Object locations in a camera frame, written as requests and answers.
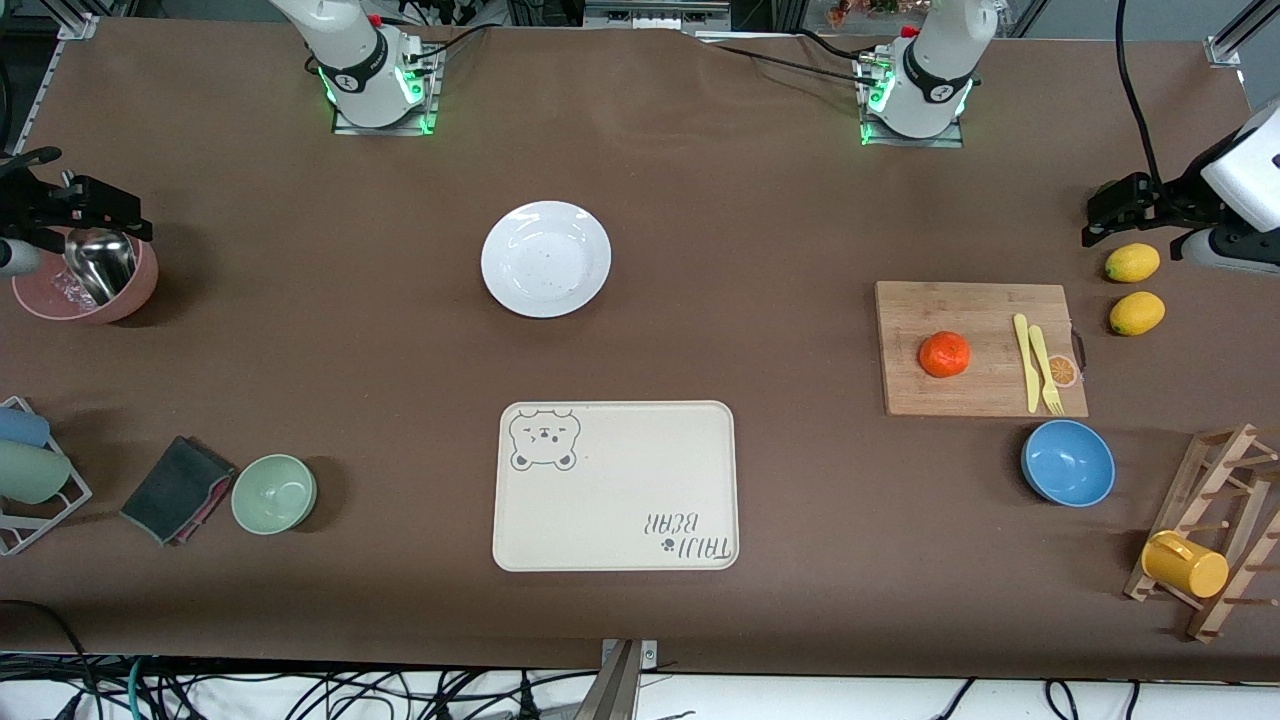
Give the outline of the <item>pale green bowl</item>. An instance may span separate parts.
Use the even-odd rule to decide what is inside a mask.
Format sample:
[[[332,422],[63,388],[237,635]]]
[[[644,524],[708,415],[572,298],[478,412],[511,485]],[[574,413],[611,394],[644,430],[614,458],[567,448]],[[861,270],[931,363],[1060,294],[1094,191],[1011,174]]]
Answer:
[[[303,461],[285,454],[251,462],[230,493],[236,523],[255,536],[291,530],[311,514],[316,500],[314,474]]]

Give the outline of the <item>yellow plastic fork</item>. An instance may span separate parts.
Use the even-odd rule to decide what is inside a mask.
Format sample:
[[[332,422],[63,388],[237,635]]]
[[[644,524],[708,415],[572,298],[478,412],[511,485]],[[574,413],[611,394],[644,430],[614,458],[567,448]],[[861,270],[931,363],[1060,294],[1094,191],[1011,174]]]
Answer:
[[[1053,382],[1050,354],[1044,343],[1043,332],[1038,325],[1029,327],[1029,341],[1039,366],[1041,379],[1043,380],[1041,397],[1044,401],[1044,406],[1053,416],[1065,416],[1059,388]]]

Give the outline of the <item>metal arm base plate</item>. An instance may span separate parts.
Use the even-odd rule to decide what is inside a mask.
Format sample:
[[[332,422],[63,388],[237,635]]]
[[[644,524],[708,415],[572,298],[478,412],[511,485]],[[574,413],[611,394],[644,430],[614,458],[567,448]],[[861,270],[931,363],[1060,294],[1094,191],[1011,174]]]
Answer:
[[[966,96],[973,88],[968,81],[957,92],[948,92],[934,102],[906,76],[899,76],[890,59],[864,53],[852,61],[854,74],[868,79],[858,91],[860,135],[864,145],[901,147],[960,149],[963,132],[959,117],[965,110]]]
[[[333,132],[366,136],[429,136],[436,127],[445,58],[404,60],[385,69],[364,94],[326,83]]]

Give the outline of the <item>blue bowl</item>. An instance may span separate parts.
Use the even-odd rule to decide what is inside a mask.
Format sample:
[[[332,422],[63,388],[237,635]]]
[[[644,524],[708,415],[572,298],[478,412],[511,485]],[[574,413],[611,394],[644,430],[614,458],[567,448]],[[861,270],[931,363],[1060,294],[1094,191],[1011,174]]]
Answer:
[[[1071,419],[1039,424],[1020,452],[1021,474],[1042,498],[1066,507],[1100,503],[1115,484],[1114,455],[1105,439]]]

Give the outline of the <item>brown table cover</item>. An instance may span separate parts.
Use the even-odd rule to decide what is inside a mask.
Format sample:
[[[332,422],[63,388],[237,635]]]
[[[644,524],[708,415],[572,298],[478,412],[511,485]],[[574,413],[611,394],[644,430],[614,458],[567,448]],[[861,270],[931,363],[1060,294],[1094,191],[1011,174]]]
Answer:
[[[1169,263],[1164,323],[1083,249],[1085,196],[1140,167],[1107,44],[989,47],[959,150],[861,146],[832,79],[672,31],[495,29],[449,60],[431,137],[338,137],[285,23],[109,19],[29,141],[136,193],[152,299],[120,325],[0,300],[0,400],[51,423],[95,498],[0,559],[0,650],[588,667],[654,639],[681,673],[1280,682],[1280,609],[1212,644],[1123,587],[1188,437],[1280,427],[1280,279]],[[488,292],[489,229],[591,213],[611,273],[566,316]],[[1048,283],[1117,460],[1041,502],[1029,421],[888,416],[877,281]],[[497,434],[529,400],[717,400],[741,548],[723,571],[516,574],[492,559]],[[311,514],[255,536],[230,493],[182,546],[119,511],[178,436],[285,454]]]

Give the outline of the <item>grey metal box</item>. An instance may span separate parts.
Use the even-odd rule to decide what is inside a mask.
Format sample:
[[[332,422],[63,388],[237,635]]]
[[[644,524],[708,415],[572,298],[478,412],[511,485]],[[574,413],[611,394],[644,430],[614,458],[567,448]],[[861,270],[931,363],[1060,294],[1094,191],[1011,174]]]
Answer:
[[[730,0],[582,0],[585,29],[732,31]]]

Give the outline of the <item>wooden cutting board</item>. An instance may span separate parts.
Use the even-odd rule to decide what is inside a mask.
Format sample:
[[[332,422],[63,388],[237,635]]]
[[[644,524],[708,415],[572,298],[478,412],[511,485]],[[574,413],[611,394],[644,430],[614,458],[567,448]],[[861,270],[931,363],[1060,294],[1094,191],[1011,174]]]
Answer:
[[[1074,328],[1066,295],[1057,284],[983,284],[879,281],[876,318],[879,331],[884,407],[891,416],[1052,418],[1041,400],[1053,378],[1043,375],[1037,343],[1021,357],[1015,318],[1039,328],[1046,361],[1075,361]],[[918,354],[938,332],[960,334],[972,351],[968,369],[955,377],[932,377]],[[1036,383],[1025,380],[1032,366]],[[1037,397],[1036,407],[1030,398]]]

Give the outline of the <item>dark grey folded cloth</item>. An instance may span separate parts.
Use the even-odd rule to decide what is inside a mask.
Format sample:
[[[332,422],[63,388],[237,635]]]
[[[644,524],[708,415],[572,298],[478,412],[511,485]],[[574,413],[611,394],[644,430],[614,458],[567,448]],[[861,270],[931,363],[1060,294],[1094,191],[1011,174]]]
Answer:
[[[210,487],[236,466],[196,439],[169,443],[119,514],[161,546],[205,501]]]

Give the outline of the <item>aluminium frame profile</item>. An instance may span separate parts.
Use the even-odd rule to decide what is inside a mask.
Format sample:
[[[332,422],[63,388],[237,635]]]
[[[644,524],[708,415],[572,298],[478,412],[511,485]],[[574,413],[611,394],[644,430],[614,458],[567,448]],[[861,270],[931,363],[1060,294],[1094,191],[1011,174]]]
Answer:
[[[1222,28],[1204,40],[1211,67],[1239,67],[1239,51],[1272,20],[1280,18],[1280,0],[1248,0]]]

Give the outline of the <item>white round plate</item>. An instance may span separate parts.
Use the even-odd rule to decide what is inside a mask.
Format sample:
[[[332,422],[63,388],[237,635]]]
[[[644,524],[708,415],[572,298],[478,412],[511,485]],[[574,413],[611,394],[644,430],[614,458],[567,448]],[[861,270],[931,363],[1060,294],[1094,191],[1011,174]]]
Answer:
[[[488,232],[480,269],[489,295],[521,316],[550,319],[585,307],[603,290],[611,237],[588,210],[563,201],[529,202]]]

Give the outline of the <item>metal ladle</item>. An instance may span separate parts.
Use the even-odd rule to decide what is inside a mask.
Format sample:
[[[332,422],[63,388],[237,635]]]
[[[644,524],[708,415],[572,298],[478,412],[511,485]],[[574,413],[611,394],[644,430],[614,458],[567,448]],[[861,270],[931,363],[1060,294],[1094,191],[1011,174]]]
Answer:
[[[73,181],[96,181],[88,176],[76,176],[72,170],[61,173],[64,186]],[[136,270],[136,252],[127,234],[111,231],[88,228],[84,213],[70,202],[72,231],[65,238],[63,256],[68,268],[88,292],[91,299],[102,306],[124,290]],[[140,217],[140,213],[105,213],[110,217]]]

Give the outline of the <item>pink bowl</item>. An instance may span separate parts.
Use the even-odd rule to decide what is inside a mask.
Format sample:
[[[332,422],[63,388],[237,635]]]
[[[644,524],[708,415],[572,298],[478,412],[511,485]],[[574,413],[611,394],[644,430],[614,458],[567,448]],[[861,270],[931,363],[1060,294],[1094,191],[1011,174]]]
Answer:
[[[128,238],[136,252],[136,270],[120,293],[99,306],[78,282],[63,256],[64,246],[38,249],[42,263],[29,275],[12,277],[18,302],[32,315],[54,322],[105,324],[137,311],[157,283],[157,260],[148,242]]]

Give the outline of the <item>orange mandarin fruit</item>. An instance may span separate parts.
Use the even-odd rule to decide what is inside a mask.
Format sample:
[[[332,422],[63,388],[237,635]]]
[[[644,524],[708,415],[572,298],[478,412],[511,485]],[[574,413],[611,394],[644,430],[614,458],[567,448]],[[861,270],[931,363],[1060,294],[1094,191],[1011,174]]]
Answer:
[[[922,342],[916,360],[927,375],[951,378],[963,374],[970,366],[972,347],[963,334],[941,331]]]

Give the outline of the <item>pale green cup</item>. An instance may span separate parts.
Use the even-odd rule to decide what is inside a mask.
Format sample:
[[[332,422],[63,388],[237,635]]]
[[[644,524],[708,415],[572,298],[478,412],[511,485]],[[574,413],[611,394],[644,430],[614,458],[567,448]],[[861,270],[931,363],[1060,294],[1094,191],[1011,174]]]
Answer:
[[[47,448],[0,439],[0,496],[20,503],[44,503],[69,480],[69,459]]]

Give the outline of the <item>light blue cup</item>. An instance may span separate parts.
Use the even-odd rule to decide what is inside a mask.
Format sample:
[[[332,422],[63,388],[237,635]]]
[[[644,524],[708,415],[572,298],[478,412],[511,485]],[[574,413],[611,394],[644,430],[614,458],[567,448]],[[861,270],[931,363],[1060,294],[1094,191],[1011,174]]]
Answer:
[[[0,439],[44,448],[50,439],[50,424],[23,407],[0,407]]]

